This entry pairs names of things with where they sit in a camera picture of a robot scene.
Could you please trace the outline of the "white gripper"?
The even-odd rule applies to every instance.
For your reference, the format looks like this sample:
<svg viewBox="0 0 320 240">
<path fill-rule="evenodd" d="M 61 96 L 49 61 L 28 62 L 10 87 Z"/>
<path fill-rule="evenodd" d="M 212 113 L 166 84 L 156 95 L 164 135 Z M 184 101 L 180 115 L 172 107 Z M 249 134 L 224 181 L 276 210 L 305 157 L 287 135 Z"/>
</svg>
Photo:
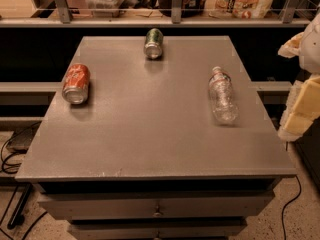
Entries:
<svg viewBox="0 0 320 240">
<path fill-rule="evenodd" d="M 278 54 L 285 58 L 298 56 L 302 35 L 303 33 L 299 33 L 293 36 L 280 47 Z M 309 129 L 312 120 L 319 117 L 320 76 L 312 75 L 303 84 L 296 80 L 288 94 L 286 109 L 280 119 L 278 136 L 283 141 L 293 142 Z"/>
</svg>

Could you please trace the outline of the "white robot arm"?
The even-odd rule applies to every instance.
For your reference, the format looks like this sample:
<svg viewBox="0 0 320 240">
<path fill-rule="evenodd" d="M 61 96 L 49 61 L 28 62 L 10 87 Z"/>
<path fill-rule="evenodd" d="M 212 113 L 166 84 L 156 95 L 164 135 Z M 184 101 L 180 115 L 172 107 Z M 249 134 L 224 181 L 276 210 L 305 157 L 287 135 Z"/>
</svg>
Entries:
<svg viewBox="0 0 320 240">
<path fill-rule="evenodd" d="M 283 44 L 278 54 L 285 58 L 297 56 L 300 68 L 310 73 L 307 80 L 296 80 L 292 85 L 280 120 L 279 138 L 293 142 L 320 117 L 320 14 L 303 32 Z"/>
</svg>

